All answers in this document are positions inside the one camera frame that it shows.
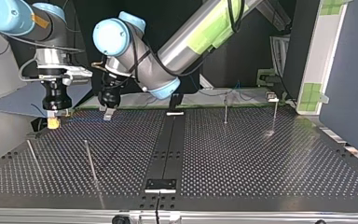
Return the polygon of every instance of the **black metal bracket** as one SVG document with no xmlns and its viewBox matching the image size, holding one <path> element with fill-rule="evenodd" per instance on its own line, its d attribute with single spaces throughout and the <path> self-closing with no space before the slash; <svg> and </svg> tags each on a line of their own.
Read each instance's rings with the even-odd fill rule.
<svg viewBox="0 0 358 224">
<path fill-rule="evenodd" d="M 183 97 L 184 95 L 182 93 L 174 93 L 171 96 L 170 107 L 167 111 L 167 116 L 180 116 L 185 114 L 183 110 L 176 108 L 178 105 L 182 103 Z"/>
<path fill-rule="evenodd" d="M 149 179 L 145 193 L 176 193 L 176 183 L 175 179 Z"/>
</svg>

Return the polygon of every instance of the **perforated metal table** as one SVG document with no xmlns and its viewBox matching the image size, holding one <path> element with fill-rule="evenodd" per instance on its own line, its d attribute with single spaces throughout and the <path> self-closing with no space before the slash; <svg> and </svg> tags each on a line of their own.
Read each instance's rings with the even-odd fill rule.
<svg viewBox="0 0 358 224">
<path fill-rule="evenodd" d="M 0 208 L 358 213 L 358 159 L 290 107 L 83 110 L 0 160 Z M 95 164 L 93 179 L 84 140 Z M 176 193 L 146 194 L 150 179 Z"/>
</svg>

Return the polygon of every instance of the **yellow object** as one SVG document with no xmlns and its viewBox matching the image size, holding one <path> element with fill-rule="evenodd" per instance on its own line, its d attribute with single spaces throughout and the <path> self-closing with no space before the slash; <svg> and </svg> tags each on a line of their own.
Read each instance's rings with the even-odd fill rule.
<svg viewBox="0 0 358 224">
<path fill-rule="evenodd" d="M 48 118 L 48 128 L 51 130 L 60 128 L 60 120 L 58 118 Z"/>
<path fill-rule="evenodd" d="M 34 23 L 36 23 L 37 25 L 39 25 L 43 29 L 48 28 L 48 25 L 50 24 L 50 22 L 45 21 L 43 18 L 38 17 L 35 14 L 32 14 L 31 17 L 32 17 L 32 21 L 34 21 Z"/>
<path fill-rule="evenodd" d="M 241 0 L 231 0 L 231 2 L 235 21 L 241 20 Z M 249 7 L 245 5 L 244 12 L 247 10 Z M 202 54 L 210 47 L 219 48 L 233 34 L 227 0 L 221 0 L 189 37 L 187 45 L 194 52 Z"/>
</svg>

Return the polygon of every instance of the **green label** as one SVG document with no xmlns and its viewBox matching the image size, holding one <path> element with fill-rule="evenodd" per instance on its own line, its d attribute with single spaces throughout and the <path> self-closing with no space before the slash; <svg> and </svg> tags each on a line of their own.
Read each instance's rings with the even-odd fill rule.
<svg viewBox="0 0 358 224">
<path fill-rule="evenodd" d="M 344 0 L 324 0 L 321 9 L 321 15 L 338 15 L 342 5 L 344 5 Z"/>
<path fill-rule="evenodd" d="M 240 16 L 241 0 L 231 0 L 231 2 L 236 21 Z M 220 47 L 233 34 L 228 13 L 227 0 L 221 0 L 188 38 L 188 46 L 198 54 L 202 54 L 211 46 Z"/>
<path fill-rule="evenodd" d="M 320 83 L 305 83 L 298 110 L 315 112 L 321 98 L 321 90 Z"/>
</svg>

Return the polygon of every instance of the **thin metal post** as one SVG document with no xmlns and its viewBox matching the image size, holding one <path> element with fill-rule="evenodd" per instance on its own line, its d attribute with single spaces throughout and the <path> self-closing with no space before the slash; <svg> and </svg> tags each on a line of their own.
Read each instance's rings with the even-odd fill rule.
<svg viewBox="0 0 358 224">
<path fill-rule="evenodd" d="M 89 166 L 91 167 L 91 171 L 92 171 L 92 175 L 94 177 L 95 181 L 98 181 L 97 179 L 97 174 L 95 173 L 95 169 L 94 169 L 94 162 L 92 161 L 92 157 L 91 157 L 91 151 L 90 151 L 90 147 L 89 147 L 89 141 L 84 140 L 84 146 L 86 148 L 87 151 L 87 155 L 89 157 Z"/>
<path fill-rule="evenodd" d="M 228 105 L 227 105 L 227 95 L 225 98 L 225 124 L 227 124 L 227 114 L 228 114 Z"/>
<path fill-rule="evenodd" d="M 36 155 L 34 154 L 34 148 L 33 148 L 32 143 L 31 143 L 31 141 L 30 141 L 29 139 L 27 140 L 27 144 L 28 144 L 28 148 L 31 150 L 32 157 L 34 158 L 34 160 L 37 161 L 37 157 L 36 157 Z"/>
<path fill-rule="evenodd" d="M 278 103 L 279 103 L 279 101 L 277 101 L 277 102 L 275 103 L 274 120 L 277 118 Z"/>
</svg>

